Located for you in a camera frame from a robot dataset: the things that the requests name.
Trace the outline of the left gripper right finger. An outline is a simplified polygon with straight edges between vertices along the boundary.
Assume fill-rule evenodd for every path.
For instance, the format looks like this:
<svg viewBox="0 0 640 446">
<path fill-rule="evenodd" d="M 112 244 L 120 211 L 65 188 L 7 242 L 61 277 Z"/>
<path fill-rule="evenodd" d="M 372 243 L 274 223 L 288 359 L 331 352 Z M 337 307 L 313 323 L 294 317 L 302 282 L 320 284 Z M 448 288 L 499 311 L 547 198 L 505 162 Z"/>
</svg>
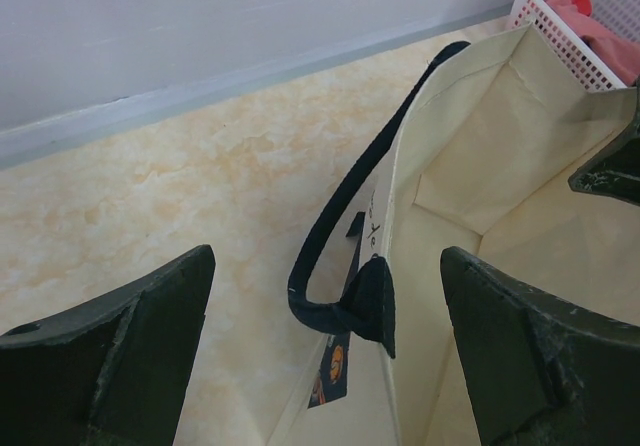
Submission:
<svg viewBox="0 0 640 446">
<path fill-rule="evenodd" d="M 440 272 L 484 445 L 636 445 L 639 329 L 459 247 Z"/>
</svg>

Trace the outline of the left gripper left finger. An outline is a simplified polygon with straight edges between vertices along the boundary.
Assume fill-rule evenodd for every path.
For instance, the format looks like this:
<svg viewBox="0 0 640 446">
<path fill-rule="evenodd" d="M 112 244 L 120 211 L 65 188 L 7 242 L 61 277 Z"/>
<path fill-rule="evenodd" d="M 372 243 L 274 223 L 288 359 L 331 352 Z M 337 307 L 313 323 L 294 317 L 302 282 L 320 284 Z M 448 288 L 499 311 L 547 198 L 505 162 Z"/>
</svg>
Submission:
<svg viewBox="0 0 640 446">
<path fill-rule="evenodd" d="M 2 334 L 2 444 L 172 444 L 214 271 L 200 245 Z"/>
</svg>

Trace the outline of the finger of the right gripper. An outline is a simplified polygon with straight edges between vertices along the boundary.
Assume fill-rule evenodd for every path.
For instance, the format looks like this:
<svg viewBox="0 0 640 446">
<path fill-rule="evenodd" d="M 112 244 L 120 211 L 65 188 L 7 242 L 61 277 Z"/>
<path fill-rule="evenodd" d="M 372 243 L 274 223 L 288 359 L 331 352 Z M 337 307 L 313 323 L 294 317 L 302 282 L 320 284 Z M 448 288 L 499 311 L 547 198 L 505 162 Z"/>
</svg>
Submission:
<svg viewBox="0 0 640 446">
<path fill-rule="evenodd" d="M 577 193 L 639 205 L 639 117 L 568 179 Z"/>
</svg>

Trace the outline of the beige canvas tote bag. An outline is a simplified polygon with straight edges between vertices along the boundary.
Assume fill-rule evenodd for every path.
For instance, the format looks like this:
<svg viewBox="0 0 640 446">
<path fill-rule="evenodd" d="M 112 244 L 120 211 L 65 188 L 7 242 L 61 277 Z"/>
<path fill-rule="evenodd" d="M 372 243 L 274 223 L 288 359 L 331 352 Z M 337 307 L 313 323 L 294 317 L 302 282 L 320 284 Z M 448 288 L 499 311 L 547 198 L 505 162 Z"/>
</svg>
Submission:
<svg viewBox="0 0 640 446">
<path fill-rule="evenodd" d="M 351 168 L 291 271 L 328 340 L 276 445 L 484 445 L 440 272 L 459 247 L 639 329 L 639 205 L 569 177 L 639 117 L 587 91 L 534 28 L 445 46 Z"/>
</svg>

